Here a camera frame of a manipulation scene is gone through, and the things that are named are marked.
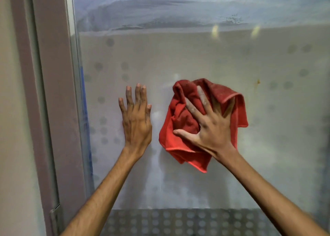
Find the person's right hand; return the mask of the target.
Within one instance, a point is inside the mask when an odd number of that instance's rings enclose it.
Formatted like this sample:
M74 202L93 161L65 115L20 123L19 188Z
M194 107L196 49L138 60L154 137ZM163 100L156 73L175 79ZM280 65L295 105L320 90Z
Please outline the person's right hand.
M212 155L225 167L240 164L242 157L231 143L230 121L223 118L221 106L212 101L214 115L202 115L186 98L186 108L200 124L198 143L194 144Z

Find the person's left hand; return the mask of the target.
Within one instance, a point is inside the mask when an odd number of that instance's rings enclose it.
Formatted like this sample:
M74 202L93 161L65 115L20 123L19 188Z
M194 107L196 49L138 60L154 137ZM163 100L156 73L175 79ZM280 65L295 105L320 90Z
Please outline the person's left hand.
M146 123L147 92L146 86L141 85L141 104L134 109L132 88L126 87L127 115L122 116L122 126L125 136L124 149L135 158L141 158L152 139L152 124Z

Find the red microfibre cloth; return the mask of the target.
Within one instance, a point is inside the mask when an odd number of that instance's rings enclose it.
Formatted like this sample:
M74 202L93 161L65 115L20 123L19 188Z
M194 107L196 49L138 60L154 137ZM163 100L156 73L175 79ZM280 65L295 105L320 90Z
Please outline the red microfibre cloth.
M202 173L206 173L211 155L173 133L177 129L185 130L191 134L198 134L200 131L200 125L187 110L185 101L187 97L201 114L205 114L197 92L197 86L201 86L209 101L213 97L220 103L221 111L225 111L230 100L235 98L235 106L230 120L231 142L235 148L237 148L238 128L246 128L249 124L245 100L241 93L235 92L224 85L212 83L205 78L194 81L179 80L173 85L174 95L159 133L159 143L180 164L189 163Z

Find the person's left forearm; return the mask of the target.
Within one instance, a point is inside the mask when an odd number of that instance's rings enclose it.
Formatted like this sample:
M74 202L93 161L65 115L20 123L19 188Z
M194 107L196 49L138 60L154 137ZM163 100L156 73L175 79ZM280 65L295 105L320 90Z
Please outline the person's left forearm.
M123 184L145 150L123 148L112 169L60 236L100 236Z

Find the person's right forearm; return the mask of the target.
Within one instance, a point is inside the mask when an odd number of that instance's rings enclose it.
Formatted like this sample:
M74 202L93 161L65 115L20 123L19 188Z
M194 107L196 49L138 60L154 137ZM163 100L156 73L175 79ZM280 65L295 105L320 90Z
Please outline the person's right forearm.
M217 160L241 183L281 236L330 236L306 212L266 181L237 150L220 151Z

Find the frosted dotted glass pane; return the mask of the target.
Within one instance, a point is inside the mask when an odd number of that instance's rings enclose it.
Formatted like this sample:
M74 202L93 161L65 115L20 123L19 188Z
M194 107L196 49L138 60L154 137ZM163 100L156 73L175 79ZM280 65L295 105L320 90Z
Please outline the frosted dotted glass pane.
M330 0L73 0L95 187L124 146L118 98L147 86L152 142L101 236L280 236L211 160L180 164L158 141L179 80L242 93L241 155L330 232Z

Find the grey window frame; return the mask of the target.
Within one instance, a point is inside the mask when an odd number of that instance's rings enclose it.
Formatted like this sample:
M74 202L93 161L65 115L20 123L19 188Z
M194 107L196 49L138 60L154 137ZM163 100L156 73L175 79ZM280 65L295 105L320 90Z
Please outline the grey window frame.
M10 0L46 236L94 190L73 0Z

